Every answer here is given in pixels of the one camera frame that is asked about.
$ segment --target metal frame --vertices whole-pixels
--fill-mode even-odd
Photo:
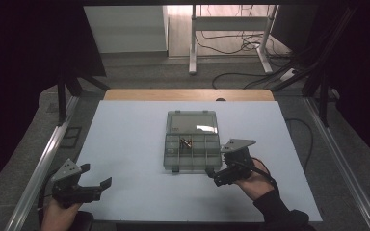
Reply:
[[[197,17],[197,6],[193,5],[191,46],[189,50],[189,73],[192,75],[197,73],[197,48],[195,45],[196,31],[263,31],[263,39],[259,47],[256,48],[256,52],[260,61],[262,62],[265,73],[273,73],[273,70],[266,57],[265,48],[277,10],[278,5],[275,5],[272,13],[267,17]]]
[[[330,154],[334,159],[339,171],[341,172],[342,177],[344,178],[345,183],[347,184],[348,189],[350,190],[351,195],[354,198],[358,208],[360,209],[366,223],[370,228],[370,200],[365,190],[359,184],[356,176],[350,168],[350,165],[347,163],[341,149],[339,148],[337,142],[335,141],[334,136],[332,135],[329,127],[326,127],[324,122],[318,116],[317,106],[314,102],[314,99],[304,97],[304,103],[309,109],[320,133],[326,142],[327,147],[329,148]]]
[[[47,171],[53,161],[57,149],[59,148],[60,142],[66,132],[67,126],[70,124],[71,118],[74,114],[74,109],[77,105],[79,98],[72,96],[67,104],[67,116],[65,122],[61,126],[57,126],[50,138],[47,146],[44,148],[41,154],[40,160],[29,180],[28,185],[25,188],[22,196],[17,202],[14,208],[13,214],[9,219],[9,222],[5,230],[20,230],[25,222],[29,211],[32,208],[33,202],[39,193],[40,185],[42,184]]]
[[[290,79],[271,87],[271,91],[282,90],[285,87],[309,75],[302,88],[302,93],[305,97],[313,96],[315,91],[320,88],[320,104],[318,114],[326,127],[329,126],[327,122],[329,78],[328,73],[326,73],[326,62],[328,61],[333,48],[336,46],[338,40],[341,38],[342,33],[344,32],[347,24],[350,22],[356,11],[357,5],[347,6],[345,12],[341,15],[340,20],[337,22],[337,25],[334,27],[327,44],[324,46],[324,50],[322,51],[318,59],[314,62],[314,64],[312,64],[302,73],[295,74]]]

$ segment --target white table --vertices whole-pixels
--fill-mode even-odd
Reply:
[[[165,171],[167,112],[174,110],[215,111],[222,144],[256,140],[250,153],[267,165],[287,207],[321,221],[276,101],[101,101],[77,162],[92,169],[79,184],[94,186],[108,177],[113,184],[81,210],[109,221],[263,221],[237,186],[217,187],[205,174]]]

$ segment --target wire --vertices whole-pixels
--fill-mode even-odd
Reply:
[[[242,163],[242,162],[238,162],[238,161],[230,161],[231,163],[233,164],[236,164],[238,166],[241,166],[241,167],[245,167],[249,170],[252,170],[254,172],[257,172],[259,173],[260,175],[262,175],[263,177],[265,177],[269,182],[270,184],[275,188],[277,194],[279,194],[279,190],[278,190],[278,183],[276,182],[275,178],[273,178],[271,175],[270,175],[270,171],[267,169],[267,167],[263,164],[263,162],[259,161],[266,169],[269,173],[257,168],[257,167],[252,167],[252,166],[248,166],[246,165],[245,163]]]
[[[250,41],[249,39],[253,39],[255,37],[261,37],[263,34],[252,34],[250,36],[244,36],[242,34],[241,36],[241,39],[242,39],[242,46],[244,47],[248,47],[249,45],[253,45],[252,48],[249,48],[249,50],[254,50],[256,49],[257,47],[259,47],[260,45],[260,42],[259,42],[259,39],[256,39],[256,40],[253,40],[253,41]]]
[[[328,30],[326,30],[326,32],[322,35],[322,36],[320,36],[317,40],[316,40],[316,42],[312,45],[312,46],[310,46],[310,47],[307,47],[305,50],[303,50],[302,52],[300,52],[300,53],[298,53],[296,56],[294,56],[294,57],[292,57],[292,59],[290,60],[290,62],[288,63],[288,64],[286,64],[284,67],[281,67],[278,71],[276,71],[276,72],[274,72],[273,74],[272,74],[272,76],[273,77],[277,77],[277,75],[279,74],[279,73],[281,73],[282,71],[285,71],[285,70],[287,70],[287,69],[289,69],[289,68],[292,68],[293,66],[295,66],[296,64],[298,64],[299,62],[300,62],[300,58],[301,57],[304,57],[305,56],[305,54],[307,53],[307,52],[310,52],[310,51],[312,51],[313,49],[315,49],[315,48],[318,48],[318,46],[320,46],[321,44],[322,44],[322,42],[328,37],[328,35],[331,33],[331,30],[332,30],[332,27],[331,28],[328,28]],[[314,68],[315,68],[315,66],[316,66],[317,64],[315,63],[315,64],[313,64],[313,65],[311,65],[310,67],[308,67],[308,68],[306,68],[306,69],[303,69],[303,72],[311,72]],[[248,83],[247,85],[245,85],[245,87],[243,88],[243,89],[248,89],[248,88],[250,88],[250,87],[252,87],[252,86],[257,86],[257,85],[259,85],[259,84],[261,84],[262,82],[261,81],[253,81],[253,82],[250,82],[250,83]]]
[[[239,38],[241,36],[238,35],[225,35],[225,36],[215,36],[215,37],[206,37],[204,34],[203,34],[203,31],[202,32],[202,36],[204,39],[222,39],[222,38],[229,38],[229,37],[236,37],[236,38]]]
[[[242,16],[242,5],[239,5],[238,8],[237,8],[237,13],[235,16],[237,16],[237,14],[239,14]]]
[[[249,11],[249,15],[248,16],[251,16],[251,11],[253,10],[253,7],[254,7],[254,5],[251,5],[251,10]]]
[[[274,61],[273,61],[274,58],[271,58],[271,57],[268,57],[268,60],[269,60],[269,63],[273,66],[276,66],[276,67],[284,67],[284,65],[281,65],[281,64],[276,64]]]
[[[272,79],[272,80],[268,81],[262,88],[266,90],[267,86],[269,86],[270,84],[274,83],[277,80],[278,80],[278,78],[275,78],[275,79]]]
[[[208,8],[206,10],[208,10],[209,16],[212,16],[212,13],[209,11],[209,7],[210,7],[210,5],[208,5]]]
[[[310,147],[308,148],[308,153],[307,153],[307,157],[305,158],[305,161],[304,161],[304,165],[303,165],[303,170],[304,172],[306,172],[307,170],[307,166],[308,166],[308,161],[310,160],[310,157],[312,155],[312,150],[313,150],[313,145],[314,145],[314,135],[313,135],[313,131],[311,129],[311,127],[306,123],[304,122],[303,120],[299,119],[299,118],[286,118],[284,120],[286,123],[288,122],[289,123],[289,133],[290,133],[290,136],[291,136],[291,121],[298,121],[300,122],[301,124],[303,124],[309,131],[310,133]]]
[[[281,73],[281,72],[283,72],[283,71],[285,71],[285,70],[287,70],[287,69],[289,69],[289,68],[291,68],[292,66],[294,66],[294,62],[293,61],[290,61],[288,64],[286,64],[284,67],[282,67],[282,68],[280,68],[279,70],[277,70],[276,72],[273,72],[272,74],[270,74],[269,75],[269,81],[272,81],[272,80],[275,80],[275,79],[277,79],[278,78],[278,75]],[[246,84],[244,87],[243,87],[243,89],[245,90],[245,89],[248,89],[248,88],[250,88],[250,87],[253,87],[253,86],[257,86],[257,85],[259,85],[259,84],[262,84],[262,83],[264,83],[264,82],[266,82],[266,81],[261,81],[261,80],[259,80],[259,81],[252,81],[252,82],[250,82],[250,83],[248,83],[248,84]]]
[[[266,78],[263,78],[263,79],[259,79],[259,80],[255,80],[255,81],[251,81],[250,83],[246,84],[244,87],[243,87],[243,90],[246,90],[252,86],[257,86],[259,84],[263,84],[265,83],[268,79],[271,80],[272,77],[274,77],[274,75],[269,75],[268,77]]]
[[[278,58],[291,58],[291,56],[284,56],[284,55],[281,55],[281,54],[277,53],[276,50],[275,50],[275,42],[271,38],[268,38],[268,40],[272,42],[272,50],[273,50],[273,53],[274,53],[274,54],[270,54],[270,52],[267,50],[267,48],[265,48],[266,49],[266,54],[269,57],[276,56]]]
[[[296,59],[298,63],[305,63],[305,61],[314,60],[315,56],[317,56],[318,52],[320,52],[320,47],[322,46],[323,42],[325,42],[326,38],[328,38],[334,30],[334,25],[337,23],[338,19],[339,15],[331,21],[331,24],[324,30],[323,34],[314,40],[313,43],[305,50],[296,54],[294,59]]]
[[[220,74],[218,76],[216,76],[213,80],[212,80],[212,88],[213,89],[217,89],[216,85],[215,85],[215,82],[223,77],[223,76],[226,76],[226,75],[242,75],[242,76],[254,76],[254,77],[265,77],[265,78],[262,78],[260,80],[257,80],[257,81],[261,81],[263,79],[267,79],[269,76],[268,75],[261,75],[261,74],[244,74],[244,73],[224,73],[224,74]]]
[[[219,52],[219,53],[222,53],[222,54],[226,54],[226,55],[232,55],[232,54],[236,54],[238,52],[244,51],[244,47],[245,47],[244,45],[242,45],[242,47],[239,50],[237,50],[237,51],[225,52],[225,51],[221,51],[221,50],[218,50],[218,49],[213,48],[213,47],[210,47],[210,46],[205,46],[205,45],[200,44],[199,41],[198,41],[198,37],[197,36],[195,36],[195,40],[197,41],[197,43],[198,43],[198,45],[200,47],[211,49],[211,50],[214,50],[216,52]]]

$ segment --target black cable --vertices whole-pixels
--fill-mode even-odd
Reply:
[[[268,57],[276,56],[276,57],[280,57],[280,58],[291,58],[291,56],[284,56],[284,55],[281,55],[281,54],[277,53],[276,50],[275,50],[275,42],[271,38],[268,38],[268,40],[272,42],[272,50],[273,50],[273,53],[274,53],[274,54],[270,54],[270,52],[267,50],[267,48],[265,48]]]
[[[249,15],[248,16],[251,16],[251,11],[253,10],[253,7],[254,7],[254,5],[251,5],[251,10],[249,11]]]
[[[204,39],[223,39],[223,38],[229,38],[229,37],[236,37],[236,38],[241,37],[241,36],[239,36],[239,34],[238,35],[225,35],[225,36],[207,37],[203,34],[203,31],[201,31],[201,32],[202,32],[202,36],[203,36]],[[259,37],[259,36],[263,36],[263,34],[253,34],[253,35],[250,35],[248,37],[248,39],[251,39],[253,37]]]
[[[289,69],[289,68],[291,68],[292,66],[294,66],[295,65],[295,62],[293,62],[293,61],[290,61],[288,64],[286,64],[284,67],[282,67],[282,68],[280,68],[279,70],[277,70],[276,72],[273,72],[272,74],[270,74],[269,75],[269,79],[270,79],[270,81],[271,81],[271,79],[273,78],[273,77],[277,77],[278,78],[278,75],[281,73],[281,72],[283,72],[283,71],[285,71],[285,70],[287,70],[287,69]],[[259,85],[259,84],[261,84],[261,83],[264,83],[265,81],[252,81],[252,82],[250,82],[250,83],[248,83],[248,84],[246,84],[244,87],[243,87],[243,89],[245,90],[245,89],[248,89],[248,88],[250,88],[250,87],[252,87],[252,86],[257,86],[257,85]]]
[[[308,161],[310,160],[310,157],[312,155],[312,150],[313,150],[313,145],[314,145],[314,135],[313,135],[312,129],[306,122],[304,122],[303,120],[301,120],[299,118],[286,118],[284,121],[290,123],[290,128],[291,128],[291,121],[298,121],[301,124],[305,125],[305,127],[307,127],[308,131],[310,132],[310,140],[311,140],[310,147],[308,149],[308,154],[307,154],[307,157],[306,157],[304,165],[303,165],[303,170],[304,170],[304,172],[306,172],[307,166],[308,166]]]
[[[212,13],[209,11],[210,5],[208,5],[208,8],[206,9],[209,12],[209,16],[212,16]]]
[[[322,43],[322,41],[329,35],[330,32],[325,32],[325,34],[321,37],[319,37],[319,39],[317,40],[317,43],[319,43],[318,45],[320,45]],[[272,74],[272,76],[276,76],[278,75],[279,73],[281,73],[282,71],[285,71],[289,68],[292,68],[293,66],[295,66],[295,64],[297,64],[300,60],[300,56],[304,56],[305,53],[311,51],[314,47],[313,46],[310,46],[310,47],[307,47],[305,50],[303,50],[302,52],[300,52],[298,55],[292,57],[292,59],[290,60],[290,62],[288,64],[286,64],[284,67],[280,68],[278,71],[274,72]],[[314,65],[306,68],[303,70],[303,72],[305,71],[312,71],[314,69]],[[252,86],[256,86],[258,84],[261,84],[262,82],[258,82],[257,81],[253,81],[251,83],[248,83],[247,85],[245,85],[245,87],[243,89],[248,89]]]
[[[299,68],[297,68],[297,67],[295,67],[295,69],[296,70],[298,70],[298,72],[296,73],[297,75],[306,75],[307,73],[310,73],[313,69],[314,69],[314,66],[315,65],[313,65],[313,66],[310,66],[309,68],[307,68],[305,71],[299,71],[300,69]],[[269,80],[262,88],[263,89],[267,89],[267,90],[271,90],[271,91],[274,91],[275,89],[273,89],[273,88],[267,88],[267,86],[269,86],[270,84],[272,84],[272,83],[274,83],[275,81],[277,81],[277,80],[279,80],[280,78],[274,78],[274,79],[272,79],[272,80]]]
[[[242,75],[242,76],[252,76],[252,77],[255,77],[255,76],[257,76],[257,77],[265,77],[265,78],[262,78],[262,79],[260,79],[260,80],[257,80],[257,81],[261,81],[261,80],[263,80],[263,79],[267,79],[269,76],[268,75],[260,75],[260,74],[244,74],[244,73],[224,73],[224,74],[220,74],[220,75],[218,75],[218,76],[216,76],[213,80],[212,80],[212,88],[213,89],[217,89],[217,87],[216,87],[216,85],[215,85],[215,82],[219,79],[219,78],[221,78],[221,77],[223,77],[223,76],[226,76],[226,75]]]
[[[255,81],[251,81],[250,83],[246,84],[244,87],[243,87],[243,90],[246,90],[252,86],[257,86],[259,84],[263,84],[265,83],[266,81],[268,81],[269,79],[272,79],[272,77],[274,77],[275,75],[269,75],[267,78],[263,78],[263,79],[259,79],[259,80],[255,80]]]
[[[305,50],[303,50],[303,51],[301,51],[301,52],[299,52],[299,53],[297,53],[297,54],[293,54],[293,56],[290,56],[290,59],[292,60],[292,61],[295,61],[295,62],[299,62],[300,61],[300,59],[301,59],[301,57],[305,57],[306,55],[307,55],[307,53],[310,53],[311,51],[313,51],[314,49],[317,49],[317,48],[319,48],[319,46],[321,45],[321,44],[323,44],[323,41],[330,35],[330,33],[332,32],[332,30],[333,30],[333,25],[334,25],[334,23],[332,23],[325,31],[324,31],[324,33],[320,36],[320,37],[318,37],[314,42],[313,42],[313,44],[311,45],[311,46],[309,46],[309,47],[307,47]],[[274,46],[275,46],[275,42],[272,40],[272,39],[270,39],[269,38],[269,40],[272,42],[272,49],[273,49],[273,51],[275,52],[275,54],[268,54],[268,55],[270,55],[270,57],[272,57],[272,56],[274,56],[274,55],[276,55],[276,56],[280,56],[280,57],[282,57],[282,58],[284,58],[285,56],[282,56],[282,55],[280,55],[280,54],[278,54],[278,53],[276,53],[276,51],[275,51],[275,48],[274,48]]]
[[[314,52],[314,50],[319,50],[323,42],[331,35],[332,31],[334,30],[334,25],[338,21],[338,19],[339,15],[331,21],[331,24],[325,29],[323,34],[321,34],[316,40],[314,40],[313,43],[305,50],[296,54],[294,56],[294,59],[296,59],[298,63],[302,60],[314,60],[314,57],[318,55],[318,51]]]
[[[220,51],[220,50],[218,50],[216,48],[213,48],[213,47],[210,47],[210,46],[204,46],[204,45],[200,44],[199,41],[198,41],[198,37],[197,36],[195,36],[195,40],[197,41],[197,44],[200,47],[211,49],[211,50],[214,50],[216,52],[219,52],[219,53],[222,53],[222,54],[226,54],[226,55],[232,55],[232,54],[236,54],[236,53],[238,53],[240,51],[243,51],[243,47],[241,49],[237,50],[237,51],[231,51],[231,52]]]
[[[265,168],[266,166],[263,164],[263,162],[261,162],[260,160],[256,159],[256,158],[253,158],[257,161],[259,161]],[[268,180],[270,182],[270,184],[273,186],[273,188],[275,188],[277,194],[280,194],[279,190],[278,190],[278,183],[276,182],[275,178],[272,177],[272,175],[270,174],[270,171],[266,168],[266,170],[269,172],[265,172],[257,167],[252,167],[252,166],[248,166],[246,165],[245,163],[242,163],[242,162],[238,162],[238,161],[230,161],[231,163],[235,164],[235,165],[238,165],[238,166],[241,166],[241,167],[245,167],[249,170],[252,170],[256,173],[259,173],[260,175],[262,175],[264,178],[266,178],[266,180]]]
[[[249,41],[249,39],[252,39],[254,37],[257,37],[257,35],[253,34],[251,36],[246,36],[244,37],[244,35],[242,34],[242,47],[247,50],[247,51],[251,51],[251,50],[255,50],[259,45],[260,45],[260,42],[257,40],[254,40],[254,41]]]
[[[242,16],[242,5],[239,5],[238,8],[237,8],[237,13],[235,16],[237,16],[237,14],[239,14]]]
[[[276,64],[274,60],[281,60],[281,59],[289,59],[289,58],[282,58],[282,57],[268,57],[268,61],[271,65],[282,68],[284,67],[284,64]]]

